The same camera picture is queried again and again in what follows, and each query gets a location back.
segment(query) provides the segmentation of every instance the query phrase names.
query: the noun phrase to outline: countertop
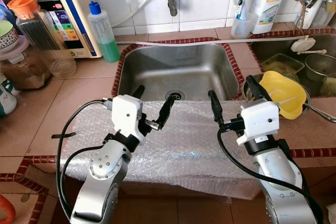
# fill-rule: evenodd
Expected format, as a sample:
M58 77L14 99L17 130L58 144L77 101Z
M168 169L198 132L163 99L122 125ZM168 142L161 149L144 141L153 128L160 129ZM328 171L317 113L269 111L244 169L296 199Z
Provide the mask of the countertop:
M274 31L290 30L291 24L278 23ZM215 37L230 39L230 27L162 34L116 36L118 41L156 41ZM246 43L229 44L243 77L259 73L258 63ZM122 51L128 45L120 45ZM118 63L104 59L78 59L77 72L65 79L51 78L38 90L17 92L17 108L0 118L0 173L16 172L24 156L55 155L59 134L73 111L83 103L110 97ZM336 114L336 98L314 98L312 105ZM336 124L312 111L298 119L280 120L276 138L285 138L291 149L336 147ZM297 158L301 167L336 166L335 157Z

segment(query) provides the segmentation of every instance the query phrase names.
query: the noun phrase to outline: bubble wrap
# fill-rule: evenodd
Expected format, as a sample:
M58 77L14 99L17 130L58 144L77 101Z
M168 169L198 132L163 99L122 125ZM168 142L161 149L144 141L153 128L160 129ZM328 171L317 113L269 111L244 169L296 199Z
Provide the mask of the bubble wrap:
M223 117L232 119L243 102L222 102ZM144 102L149 120L157 119L163 102ZM76 150L101 145L107 133L115 133L111 112L100 104L85 108L75 119L76 135L66 141L61 165ZM213 120L211 103L176 101L161 131L149 133L143 145L132 154L125 181L165 183L221 196L252 199L260 189L254 179L242 172L222 152L217 141L218 125ZM236 143L234 132L222 135L231 154L253 169L253 160ZM66 174L85 180L88 162L94 151L75 157Z

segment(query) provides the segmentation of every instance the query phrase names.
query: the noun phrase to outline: green liquid bottle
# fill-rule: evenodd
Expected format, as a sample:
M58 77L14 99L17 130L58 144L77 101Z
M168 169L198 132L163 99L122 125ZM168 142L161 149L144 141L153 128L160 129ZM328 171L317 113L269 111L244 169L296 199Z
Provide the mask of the green liquid bottle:
M120 60L117 42L114 38L107 12L101 10L99 3L94 1L91 1L89 8L91 13L88 15L88 18L104 59L107 62Z

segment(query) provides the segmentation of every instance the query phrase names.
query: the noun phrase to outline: stainless steel sink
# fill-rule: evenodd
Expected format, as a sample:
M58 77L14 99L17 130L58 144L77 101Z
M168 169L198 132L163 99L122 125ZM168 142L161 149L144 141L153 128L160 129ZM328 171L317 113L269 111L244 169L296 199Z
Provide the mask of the stainless steel sink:
M188 47L142 47L125 57L118 94L145 86L143 101L164 101L171 93L181 100L206 101L208 90L228 100L239 85L224 48L218 44Z
M328 55L336 57L336 46L335 46L336 34L319 34L319 35L311 35L310 37L316 40L315 45L310 50L326 49L328 51L327 52ZM251 47L260 63L280 52L304 63L305 62L304 60L310 54L298 55L292 50L290 50L290 47L294 43L294 41L295 40L252 42ZM311 96L317 96L320 94L322 82L315 82L309 80L306 77L305 67L302 70L300 70L296 75L300 79L300 83L304 85L306 88L308 88Z

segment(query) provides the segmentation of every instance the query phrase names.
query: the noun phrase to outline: metal pot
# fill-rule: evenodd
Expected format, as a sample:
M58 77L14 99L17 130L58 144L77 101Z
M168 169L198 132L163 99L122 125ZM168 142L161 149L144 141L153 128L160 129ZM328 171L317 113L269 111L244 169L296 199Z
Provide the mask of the metal pot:
M264 76L264 73L257 73L257 74L253 74L252 76L256 79L257 82L260 82L262 77ZM304 86L302 86L302 87L304 88L304 90L306 92L306 97L307 97L305 103L310 105L310 94ZM252 95L251 89L249 88L246 80L241 85L241 88L242 88L241 92L243 94L244 99L249 102L252 99L253 95ZM302 105L301 115L305 114L307 111L308 111L308 108L305 105Z
M331 73L335 73L336 58L330 55L309 55L304 61L306 76L311 81L322 81Z

